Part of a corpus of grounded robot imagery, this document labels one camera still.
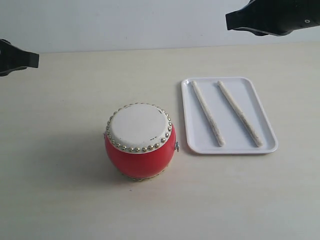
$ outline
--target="beige table surface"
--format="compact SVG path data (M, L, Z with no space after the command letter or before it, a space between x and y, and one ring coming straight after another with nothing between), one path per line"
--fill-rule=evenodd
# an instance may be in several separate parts
M279 141L261 156L187 146L181 81L252 80ZM320 43L41 54L0 78L1 240L318 240ZM166 109L180 152L124 178L103 132L119 107Z

